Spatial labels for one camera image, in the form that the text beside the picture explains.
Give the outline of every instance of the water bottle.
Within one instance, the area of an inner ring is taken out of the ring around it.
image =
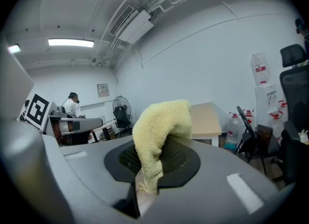
[[[240,120],[236,113],[233,113],[229,122],[227,123],[227,135],[224,148],[236,150],[238,143]]]
[[[283,122],[281,119],[283,112],[279,111],[276,114],[272,113],[270,115],[273,117],[273,119],[270,121],[269,126],[272,127],[273,129],[272,134],[274,135],[274,137],[277,139],[278,143],[280,144],[281,139],[282,139],[281,133],[284,130]]]
[[[245,116],[249,122],[249,124],[251,125],[252,129],[255,130],[255,117],[253,115],[254,109],[251,110],[246,110],[245,112]]]

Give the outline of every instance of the floor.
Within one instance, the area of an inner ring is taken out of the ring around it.
[[[199,140],[199,142],[211,144],[211,140]],[[225,137],[219,137],[219,147],[223,148],[224,144],[225,144]],[[272,157],[265,159],[266,173],[267,177],[270,180],[282,175],[282,171],[277,166],[277,164],[270,163],[271,159]],[[264,174],[261,160],[252,160],[249,163],[249,165],[251,165],[252,167],[254,167],[255,169]],[[143,189],[140,189],[140,183],[143,183],[143,173],[141,170],[135,177],[135,186],[136,186],[137,201],[140,209],[140,215],[142,216],[154,202],[156,196],[149,195]],[[284,182],[279,182],[276,183],[275,185],[277,186],[278,190],[281,190],[285,187]]]

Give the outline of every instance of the desk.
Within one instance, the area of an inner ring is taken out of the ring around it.
[[[104,133],[104,136],[105,136],[106,140],[110,140],[111,138],[110,138],[110,135],[108,134],[107,127],[111,126],[114,123],[116,123],[116,120],[111,120],[111,121],[108,121],[105,124],[103,124],[101,127],[94,129],[93,132],[92,132],[93,138],[95,139],[94,142],[98,142],[98,139],[97,139],[97,136],[95,134],[95,131],[96,130],[100,130],[100,129],[103,130],[103,133]]]
[[[211,139],[213,146],[219,146],[221,128],[212,102],[191,107],[192,139]]]

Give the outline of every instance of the fluorescent light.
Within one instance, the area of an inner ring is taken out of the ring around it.
[[[18,44],[12,45],[8,49],[9,49],[9,52],[11,54],[16,53],[16,52],[20,52],[20,48],[19,48]]]
[[[74,40],[74,39],[49,39],[48,43],[50,46],[53,45],[73,45],[73,46],[85,46],[85,47],[93,47],[93,41],[85,41],[85,40]]]

